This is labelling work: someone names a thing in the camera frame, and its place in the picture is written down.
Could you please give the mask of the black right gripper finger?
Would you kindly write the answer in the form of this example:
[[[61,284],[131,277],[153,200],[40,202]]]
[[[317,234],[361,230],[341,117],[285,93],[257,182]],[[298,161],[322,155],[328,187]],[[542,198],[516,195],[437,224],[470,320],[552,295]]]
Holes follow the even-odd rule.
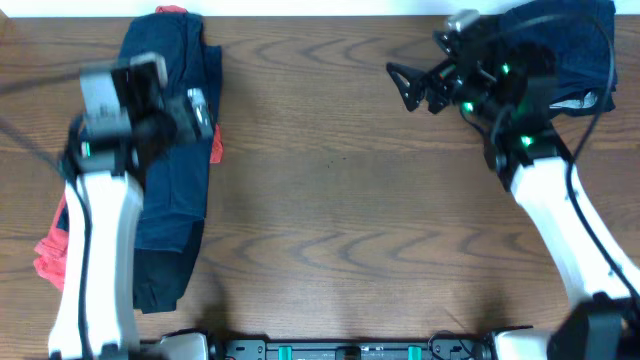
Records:
[[[415,111],[426,96],[427,73],[393,62],[386,64],[386,71],[398,89],[405,108],[409,112]]]
[[[434,31],[433,40],[436,45],[446,54],[451,54],[449,33],[445,31]]]

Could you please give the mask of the dark blue shorts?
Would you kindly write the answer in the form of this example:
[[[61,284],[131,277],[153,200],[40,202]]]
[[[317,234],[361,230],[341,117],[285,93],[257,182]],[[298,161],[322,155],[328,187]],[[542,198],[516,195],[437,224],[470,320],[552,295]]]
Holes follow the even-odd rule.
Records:
[[[208,45],[202,17],[191,13],[155,13],[134,19],[119,56],[131,58],[156,52],[166,61],[167,97],[199,88],[218,120],[222,90],[222,49]],[[176,145],[153,161],[146,172],[143,210],[135,235],[135,248],[182,252],[191,239],[191,226],[204,222],[213,141]]]

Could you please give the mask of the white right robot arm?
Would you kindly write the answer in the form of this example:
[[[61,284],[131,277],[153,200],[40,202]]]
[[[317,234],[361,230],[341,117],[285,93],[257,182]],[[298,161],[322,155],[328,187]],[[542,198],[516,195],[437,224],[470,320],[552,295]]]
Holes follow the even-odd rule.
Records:
[[[563,281],[570,312],[552,331],[496,330],[475,359],[635,359],[639,270],[594,209],[548,115],[555,59],[524,42],[506,53],[457,32],[436,36],[446,59],[430,71],[388,63],[405,107],[447,106],[482,136],[484,157],[538,230]]]

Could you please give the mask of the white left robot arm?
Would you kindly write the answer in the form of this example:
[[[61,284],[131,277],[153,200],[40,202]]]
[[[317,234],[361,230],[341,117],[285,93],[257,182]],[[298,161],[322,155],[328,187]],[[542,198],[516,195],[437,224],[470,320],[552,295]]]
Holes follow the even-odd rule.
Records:
[[[147,52],[81,71],[84,111],[60,159],[69,216],[65,283],[51,359],[207,359],[205,334],[141,342],[133,308],[136,227],[150,165],[213,135],[202,91],[166,97],[165,59]]]

